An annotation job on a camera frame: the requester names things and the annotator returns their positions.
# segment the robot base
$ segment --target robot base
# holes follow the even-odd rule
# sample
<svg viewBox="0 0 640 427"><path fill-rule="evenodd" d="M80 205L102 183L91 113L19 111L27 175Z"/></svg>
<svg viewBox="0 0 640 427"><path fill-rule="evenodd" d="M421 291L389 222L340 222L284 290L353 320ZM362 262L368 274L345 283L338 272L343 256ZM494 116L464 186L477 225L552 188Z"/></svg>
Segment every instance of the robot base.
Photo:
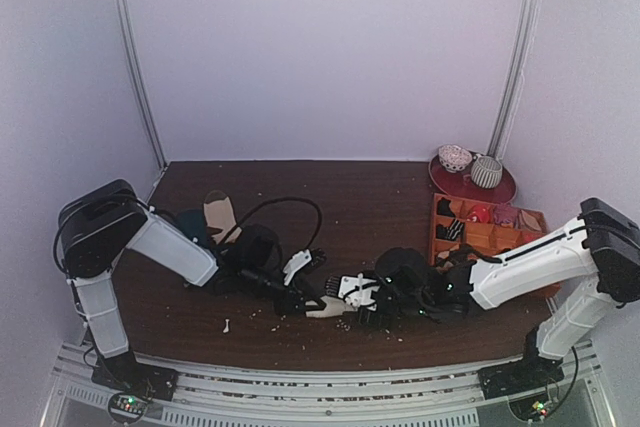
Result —
<svg viewBox="0 0 640 427"><path fill-rule="evenodd" d="M100 363L94 368L91 381L94 384L109 387L110 389L127 391L132 395L140 395L146 397L150 394L151 397L158 400L170 401L173 399L173 393L176 390L178 382L178 372L173 369L167 369L165 367L157 367L155 365L137 364L137 373L143 379L148 379L149 385L146 382L141 382L141 386L137 388L127 388L127 385L116 381L109 371Z"/></svg>
<svg viewBox="0 0 640 427"><path fill-rule="evenodd" d="M509 362L478 371L485 399L518 394L545 387L549 382L564 379L562 362L539 359L541 362Z"/></svg>

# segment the red plate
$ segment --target red plate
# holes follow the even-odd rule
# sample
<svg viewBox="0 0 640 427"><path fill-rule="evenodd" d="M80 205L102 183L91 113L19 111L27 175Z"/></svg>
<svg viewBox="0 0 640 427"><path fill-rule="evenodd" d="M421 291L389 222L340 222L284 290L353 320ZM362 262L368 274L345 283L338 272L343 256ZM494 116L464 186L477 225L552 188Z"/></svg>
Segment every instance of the red plate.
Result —
<svg viewBox="0 0 640 427"><path fill-rule="evenodd" d="M502 170L502 180L494 189L483 189L471 180L471 164L462 172L452 174L447 172L436 155L429 164L429 175L435 186L446 195L464 197L467 199L505 204L516 196L517 187L513 176L505 168Z"/></svg>

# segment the wooden table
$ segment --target wooden table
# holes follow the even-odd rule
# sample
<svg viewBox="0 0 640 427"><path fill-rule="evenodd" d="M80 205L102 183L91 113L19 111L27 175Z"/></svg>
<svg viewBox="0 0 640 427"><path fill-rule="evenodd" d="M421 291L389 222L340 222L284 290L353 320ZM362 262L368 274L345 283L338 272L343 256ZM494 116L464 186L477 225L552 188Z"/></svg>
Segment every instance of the wooden table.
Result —
<svg viewBox="0 0 640 427"><path fill-rule="evenodd" d="M316 241L327 264L311 277L372 268L391 247L427 252L433 186L427 163L414 162L174 162L152 204L174 213L198 208L223 190L236 216L269 198L309 197L323 209ZM255 222L274 229L285 255L298 250L314 226L304 205L264 209ZM243 294L213 297L185 290L171 271L127 252L114 274L123 322L134 350L178 360L255 369L377 370L447 365L518 354L524 336L549 315L543 300L519 298L449 324L402 320L391 332L352 317L277 317L271 303ZM225 319L230 332L223 334Z"/></svg>

